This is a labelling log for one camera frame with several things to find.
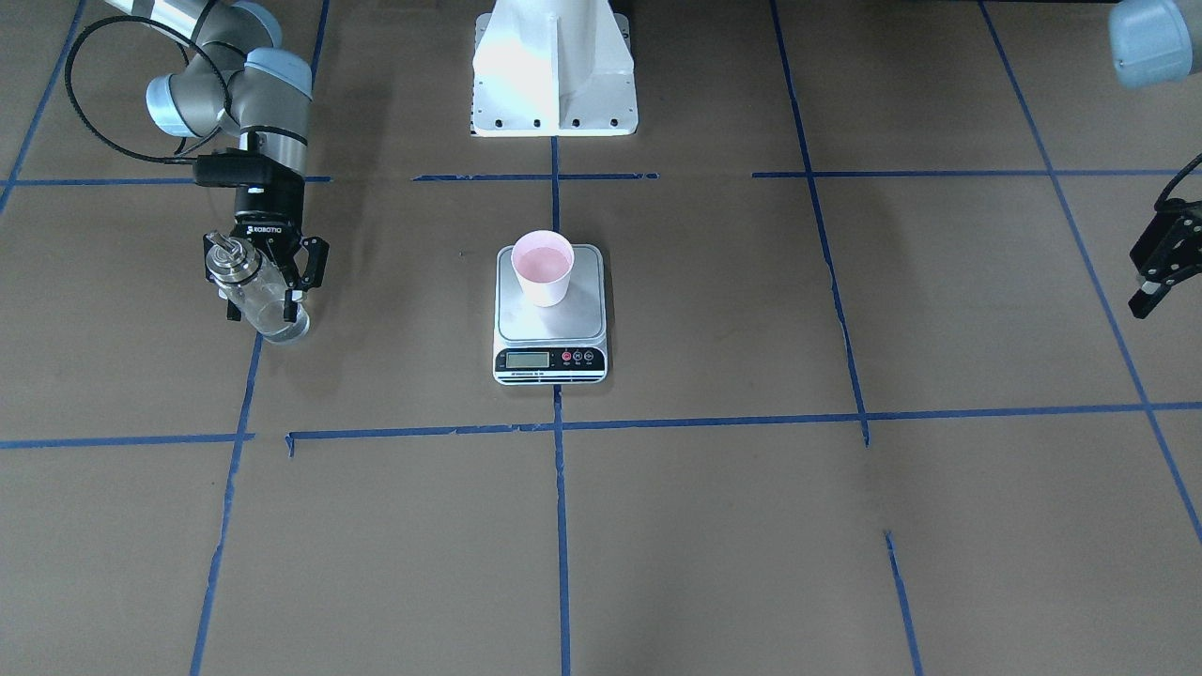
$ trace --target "lcd screen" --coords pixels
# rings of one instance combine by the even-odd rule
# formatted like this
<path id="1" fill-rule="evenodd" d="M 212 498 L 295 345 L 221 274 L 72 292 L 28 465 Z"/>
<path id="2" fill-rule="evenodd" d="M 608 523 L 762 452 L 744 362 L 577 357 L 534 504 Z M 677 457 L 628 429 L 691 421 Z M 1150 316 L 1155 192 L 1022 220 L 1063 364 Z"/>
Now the lcd screen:
<path id="1" fill-rule="evenodd" d="M 547 368 L 551 355 L 547 352 L 508 352 L 505 355 L 505 368 Z"/>

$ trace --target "blue tape line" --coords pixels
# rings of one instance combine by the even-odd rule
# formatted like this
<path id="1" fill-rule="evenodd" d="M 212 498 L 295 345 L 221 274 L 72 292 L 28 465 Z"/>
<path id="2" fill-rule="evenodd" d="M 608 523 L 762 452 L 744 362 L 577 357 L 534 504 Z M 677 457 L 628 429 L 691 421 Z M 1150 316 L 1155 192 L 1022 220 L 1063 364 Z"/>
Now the blue tape line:
<path id="1" fill-rule="evenodd" d="M 331 183 L 329 176 L 307 176 L 305 183 Z M 63 185 L 191 185 L 191 178 L 30 178 L 14 180 L 13 185 L 23 188 L 44 188 Z"/>
<path id="2" fill-rule="evenodd" d="M 1100 413 L 1141 413 L 1143 404 L 1097 404 L 1083 407 L 1020 407 L 1008 409 L 948 409 L 926 411 L 870 413 L 869 420 L 946 420 L 978 417 L 1024 417 L 1039 415 L 1085 415 Z"/>
<path id="3" fill-rule="evenodd" d="M 1055 176 L 1177 176 L 1180 170 L 1054 170 Z"/>
<path id="4" fill-rule="evenodd" d="M 1053 170 L 1055 176 L 1176 176 L 1178 170 Z M 945 178 L 1047 176 L 1046 170 L 756 171 L 751 178 Z"/>
<path id="5" fill-rule="evenodd" d="M 54 85 L 59 81 L 59 75 L 63 73 L 63 66 L 66 64 L 67 53 L 71 52 L 71 43 L 75 41 L 76 32 L 79 30 L 79 20 L 83 19 L 83 8 L 87 6 L 87 0 L 79 0 L 76 5 L 75 17 L 71 18 L 71 28 L 67 29 L 66 40 L 63 41 L 63 48 L 59 51 L 59 60 L 54 63 L 54 71 L 50 73 L 50 81 L 46 84 L 46 89 L 42 91 L 42 99 L 37 102 L 37 109 L 34 112 L 34 119 L 29 123 L 29 129 L 25 131 L 25 138 L 20 142 L 20 152 L 17 153 L 17 161 L 12 165 L 12 171 L 8 173 L 8 183 L 5 184 L 4 192 L 0 192 L 0 214 L 4 213 L 5 207 L 8 206 L 8 196 L 12 195 L 12 189 L 16 186 L 16 180 L 20 176 L 20 170 L 25 166 L 25 158 L 29 156 L 29 148 L 34 143 L 34 135 L 37 134 L 37 125 L 42 123 L 42 115 L 46 114 L 46 106 L 50 102 L 50 94 L 54 93 Z"/>
<path id="6" fill-rule="evenodd" d="M 416 183 L 445 183 L 464 180 L 551 180 L 549 173 L 423 173 L 413 177 Z"/>
<path id="7" fill-rule="evenodd" d="M 1202 410 L 1202 402 L 1170 402 L 1155 404 L 1159 410 Z M 1049 415 L 1090 415 L 1107 413 L 1141 413 L 1143 404 L 1095 404 L 1078 407 L 1017 407 L 994 409 L 947 409 L 916 411 L 880 411 L 868 413 L 871 421 L 886 420 L 947 420 L 947 419 L 984 419 L 984 417 L 1025 417 Z M 757 425 L 821 425 L 832 422 L 858 422 L 858 413 L 809 414 L 809 415 L 763 415 L 731 417 L 665 417 L 642 420 L 596 420 L 561 422 L 565 431 L 585 432 L 600 429 L 648 429 L 678 427 L 738 427 Z M 438 437 L 450 434 L 507 434 L 552 432 L 560 422 L 535 422 L 520 425 L 481 425 L 462 427 L 405 427 L 391 429 L 316 429 L 290 432 L 285 437 L 288 449 L 304 439 L 364 439 L 387 437 Z"/>
<path id="8" fill-rule="evenodd" d="M 555 492 L 559 529 L 559 652 L 560 674 L 572 674 L 572 627 L 567 577 L 567 494 L 564 485 L 564 392 L 554 387 L 555 408 Z"/>
<path id="9" fill-rule="evenodd" d="M 242 464 L 242 447 L 246 441 L 246 421 L 250 419 L 250 402 L 255 397 L 255 376 L 258 373 L 258 357 L 263 351 L 263 337 L 255 334 L 255 348 L 250 352 L 250 368 L 246 369 L 246 392 L 242 399 L 242 413 L 238 416 L 238 435 L 230 455 L 230 474 L 226 476 L 225 500 L 221 508 L 221 535 L 218 538 L 213 561 L 209 563 L 209 582 L 204 589 L 204 604 L 201 606 L 201 623 L 196 630 L 196 646 L 192 648 L 192 666 L 190 676 L 200 676 L 201 660 L 204 658 L 204 642 L 209 634 L 209 619 L 213 617 L 213 599 L 218 591 L 218 575 L 221 573 L 221 558 L 225 553 L 226 534 L 230 532 L 230 514 L 233 510 L 233 479 Z"/>
<path id="10" fill-rule="evenodd" d="M 656 180 L 660 174 L 650 173 L 423 173 L 412 178 L 413 183 L 454 183 L 470 180 Z"/>
<path id="11" fill-rule="evenodd" d="M 655 180 L 657 173 L 561 173 L 560 180 Z"/>
<path id="12" fill-rule="evenodd" d="M 1202 402 L 1168 402 L 1152 404 L 1153 410 L 1202 410 Z"/>
<path id="13" fill-rule="evenodd" d="M 559 137 L 551 137 L 551 229 L 559 232 Z"/>
<path id="14" fill-rule="evenodd" d="M 1180 496 L 1182 503 L 1185 505 L 1185 512 L 1189 515 L 1190 523 L 1194 526 L 1194 534 L 1197 538 L 1198 544 L 1202 544 L 1202 521 L 1198 520 L 1194 500 L 1190 498 L 1189 490 L 1185 487 L 1185 482 L 1182 480 L 1180 473 L 1177 469 L 1177 462 L 1173 459 L 1173 453 L 1168 449 L 1165 434 L 1160 429 L 1160 421 L 1156 420 L 1155 409 L 1148 398 L 1148 392 L 1143 387 L 1139 373 L 1136 370 L 1135 361 L 1131 358 L 1131 352 L 1127 350 L 1126 340 L 1124 340 L 1123 332 L 1119 330 L 1118 320 L 1114 318 L 1114 310 L 1111 309 L 1111 303 L 1106 298 L 1106 291 L 1102 289 L 1101 279 L 1097 277 L 1097 271 L 1094 269 L 1094 262 L 1089 257 L 1089 251 L 1085 248 L 1085 241 L 1081 236 L 1081 229 L 1077 227 L 1077 219 L 1072 215 L 1072 209 L 1069 207 L 1069 200 L 1064 194 L 1064 189 L 1060 186 L 1060 179 L 1057 177 L 1055 171 L 1052 167 L 1052 158 L 1048 155 L 1047 147 L 1043 144 L 1043 137 L 1040 135 L 1039 126 L 1035 124 L 1035 117 L 1031 114 L 1031 109 L 1027 105 L 1027 97 L 1023 96 L 1023 90 L 1018 85 L 1018 78 L 1014 76 L 1014 70 L 1011 67 L 1010 59 L 1006 57 L 1006 49 L 1001 46 L 1001 38 L 998 36 L 998 30 L 994 28 L 993 19 L 989 17 L 989 10 L 986 8 L 983 0 L 977 0 L 977 7 L 981 10 L 981 16 L 984 17 L 986 25 L 989 29 L 989 35 L 993 37 L 993 43 L 998 48 L 998 55 L 1001 58 L 1001 63 L 1006 69 L 1006 76 L 1010 77 L 1010 84 L 1013 87 L 1014 94 L 1018 96 L 1018 103 L 1022 106 L 1023 115 L 1025 115 L 1027 124 L 1030 126 L 1031 135 L 1035 137 L 1035 144 L 1039 147 L 1040 156 L 1043 158 L 1043 165 L 1047 167 L 1047 173 L 1052 179 L 1057 198 L 1060 201 L 1060 208 L 1064 209 L 1065 219 L 1069 221 L 1069 229 L 1072 231 L 1072 238 L 1077 243 L 1077 250 L 1081 253 L 1081 257 L 1085 262 L 1085 271 L 1089 272 L 1089 279 L 1094 285 L 1094 291 L 1097 293 L 1097 300 L 1101 302 L 1102 310 L 1106 313 L 1106 320 L 1109 322 L 1111 331 L 1114 333 L 1114 340 L 1118 343 L 1119 351 L 1123 354 L 1123 361 L 1126 363 L 1127 372 L 1131 374 L 1131 381 L 1135 384 L 1136 392 L 1139 395 L 1139 402 L 1143 403 L 1144 411 L 1148 416 L 1148 423 L 1152 426 L 1153 434 L 1156 437 L 1156 443 L 1160 445 L 1160 452 L 1165 457 L 1165 463 L 1168 466 L 1170 474 L 1173 478 L 1173 484 L 1177 485 L 1177 493 Z"/>
<path id="15" fill-rule="evenodd" d="M 87 449 L 100 446 L 168 446 L 174 444 L 222 444 L 234 441 L 237 434 L 175 434 L 161 437 L 93 437 L 79 439 L 20 439 L 0 441 L 0 450 L 17 449 Z"/>
<path id="16" fill-rule="evenodd" d="M 814 165 L 810 161 L 810 148 L 805 142 L 805 126 L 802 124 L 802 108 L 797 101 L 797 87 L 793 84 L 793 69 L 789 65 L 789 51 L 785 48 L 785 31 L 780 25 L 780 12 L 776 0 L 769 0 L 772 6 L 772 22 L 776 29 L 776 47 L 780 49 L 780 63 L 785 70 L 785 84 L 789 87 L 789 101 L 793 107 L 793 124 L 797 125 L 797 143 L 802 150 L 802 161 L 805 165 L 807 183 L 810 188 L 810 202 L 814 206 L 814 220 L 819 227 L 819 241 L 822 243 L 822 259 L 826 260 L 827 269 L 831 272 L 831 295 L 834 297 L 834 312 L 839 318 L 839 327 L 843 330 L 844 350 L 847 354 L 847 375 L 851 378 L 851 390 L 856 396 L 856 410 L 859 411 L 861 432 L 864 435 L 864 445 L 871 441 L 871 433 L 868 429 L 868 416 L 864 409 L 864 395 L 859 387 L 859 373 L 856 369 L 856 355 L 851 348 L 851 332 L 847 328 L 847 316 L 843 310 L 843 298 L 839 293 L 839 278 L 834 269 L 834 257 L 831 255 L 831 242 L 827 238 L 826 219 L 822 217 L 822 203 L 819 200 L 819 185 L 814 179 Z"/>
<path id="17" fill-rule="evenodd" d="M 607 421 L 577 421 L 565 422 L 564 429 L 635 429 L 655 427 L 734 427 L 743 425 L 807 425 L 820 422 L 857 422 L 862 417 L 859 414 L 826 414 L 826 415 L 766 415 L 748 417 L 679 417 L 679 419 L 654 419 L 654 420 L 607 420 Z"/>
<path id="18" fill-rule="evenodd" d="M 1047 176 L 1043 170 L 898 170 L 898 171 L 816 171 L 815 178 L 960 178 L 998 176 Z"/>
<path id="19" fill-rule="evenodd" d="M 288 432 L 284 443 L 288 457 L 296 456 L 296 443 L 305 439 L 381 439 L 393 437 L 447 437 L 452 434 L 507 434 L 512 432 L 549 432 L 551 422 L 526 422 L 520 425 L 468 425 L 459 427 L 398 427 L 389 429 L 315 429 Z"/>
<path id="20" fill-rule="evenodd" d="M 922 676 L 922 656 L 918 654 L 918 636 L 914 630 L 914 617 L 910 613 L 910 598 L 905 593 L 905 580 L 898 565 L 897 550 L 893 546 L 893 533 L 885 532 L 885 546 L 889 551 L 889 568 L 893 569 L 893 586 L 898 592 L 898 605 L 902 606 L 902 622 L 905 623 L 905 640 L 910 646 L 910 662 L 914 664 L 914 676 Z"/>
<path id="21" fill-rule="evenodd" d="M 313 46 L 313 60 L 309 70 L 313 72 L 313 81 L 317 82 L 317 65 L 321 63 L 321 49 L 326 45 L 326 19 L 329 18 L 329 0 L 321 4 L 321 19 L 317 22 L 317 41 Z"/>

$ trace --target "scale display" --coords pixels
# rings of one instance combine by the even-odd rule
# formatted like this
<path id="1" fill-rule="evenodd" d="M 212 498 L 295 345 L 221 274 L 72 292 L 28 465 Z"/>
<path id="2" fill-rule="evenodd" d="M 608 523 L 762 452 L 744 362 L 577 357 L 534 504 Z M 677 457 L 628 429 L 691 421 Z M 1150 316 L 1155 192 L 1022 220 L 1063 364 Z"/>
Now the scale display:
<path id="1" fill-rule="evenodd" d="M 513 272 L 512 247 L 496 255 L 493 378 L 502 385 L 600 383 L 609 372 L 605 263 L 590 244 L 576 244 L 564 300 L 531 303 Z"/>

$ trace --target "brown floor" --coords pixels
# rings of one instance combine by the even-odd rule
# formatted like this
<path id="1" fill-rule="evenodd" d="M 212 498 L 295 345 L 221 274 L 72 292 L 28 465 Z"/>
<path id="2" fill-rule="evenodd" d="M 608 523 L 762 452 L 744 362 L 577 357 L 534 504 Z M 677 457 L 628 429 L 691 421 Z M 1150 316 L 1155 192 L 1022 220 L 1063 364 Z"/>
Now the brown floor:
<path id="1" fill-rule="evenodd" d="M 75 117 L 115 11 L 0 5 L 0 674 L 1202 672 L 1202 284 L 1125 307 L 1202 77 L 1121 89 L 1108 6 L 647 0 L 635 136 L 501 141 L 488 0 L 263 4 L 332 245 L 291 348 L 201 274 L 231 194 Z M 179 57 L 109 30 L 81 101 L 167 153 Z M 612 373 L 502 387 L 552 226 Z"/>

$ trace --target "metal lid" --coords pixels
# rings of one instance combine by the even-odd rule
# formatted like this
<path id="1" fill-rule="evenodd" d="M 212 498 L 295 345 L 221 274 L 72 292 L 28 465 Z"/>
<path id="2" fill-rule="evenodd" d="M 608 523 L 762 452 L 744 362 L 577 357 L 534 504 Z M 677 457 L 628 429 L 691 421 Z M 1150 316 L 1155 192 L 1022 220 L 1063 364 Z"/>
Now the metal lid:
<path id="1" fill-rule="evenodd" d="M 216 230 L 204 236 L 213 243 L 204 255 L 204 265 L 218 281 L 238 284 L 258 272 L 262 256 L 255 245 L 238 237 L 226 237 Z"/>

